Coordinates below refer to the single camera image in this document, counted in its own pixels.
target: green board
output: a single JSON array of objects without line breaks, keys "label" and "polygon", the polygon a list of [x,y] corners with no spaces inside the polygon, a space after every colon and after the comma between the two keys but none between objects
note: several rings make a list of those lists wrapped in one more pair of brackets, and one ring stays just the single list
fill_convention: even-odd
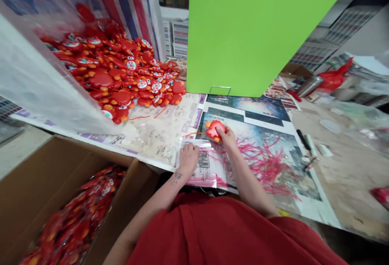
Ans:
[{"label": "green board", "polygon": [[189,1],[187,91],[258,97],[337,0]]}]

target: person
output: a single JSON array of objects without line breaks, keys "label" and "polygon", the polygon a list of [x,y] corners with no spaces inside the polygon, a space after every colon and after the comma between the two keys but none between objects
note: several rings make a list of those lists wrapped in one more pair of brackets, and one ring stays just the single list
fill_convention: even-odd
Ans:
[{"label": "person", "polygon": [[199,158],[199,148],[186,145],[178,169],[130,221],[104,265],[347,264],[309,226],[280,216],[226,130],[217,132],[241,201],[179,193]]}]

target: hand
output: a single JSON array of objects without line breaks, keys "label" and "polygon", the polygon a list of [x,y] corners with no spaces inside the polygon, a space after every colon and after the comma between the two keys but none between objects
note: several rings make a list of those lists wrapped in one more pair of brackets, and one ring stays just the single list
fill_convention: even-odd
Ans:
[{"label": "hand", "polygon": [[226,126],[226,133],[224,133],[219,127],[216,127],[216,131],[220,135],[223,141],[223,145],[227,149],[233,149],[237,147],[235,134],[231,128]]},{"label": "hand", "polygon": [[180,150],[180,166],[178,170],[189,180],[196,170],[197,162],[199,161],[199,147],[193,143],[185,145]]}]

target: red clothing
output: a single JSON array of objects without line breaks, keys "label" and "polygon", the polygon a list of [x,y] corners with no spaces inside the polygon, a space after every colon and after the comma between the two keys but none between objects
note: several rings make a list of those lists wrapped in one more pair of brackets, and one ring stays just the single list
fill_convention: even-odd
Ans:
[{"label": "red clothing", "polygon": [[179,194],[170,212],[153,218],[130,264],[347,263],[298,220],[266,219],[235,199],[193,192]]}]

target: marker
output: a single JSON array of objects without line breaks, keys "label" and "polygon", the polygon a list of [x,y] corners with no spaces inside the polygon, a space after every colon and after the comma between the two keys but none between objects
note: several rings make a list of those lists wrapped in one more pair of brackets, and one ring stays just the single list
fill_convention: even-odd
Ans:
[{"label": "marker", "polygon": [[320,160],[318,157],[314,157],[313,159],[311,159],[311,161],[306,164],[303,168],[303,171],[306,172],[307,170],[311,169],[311,165],[314,164],[317,160]]}]

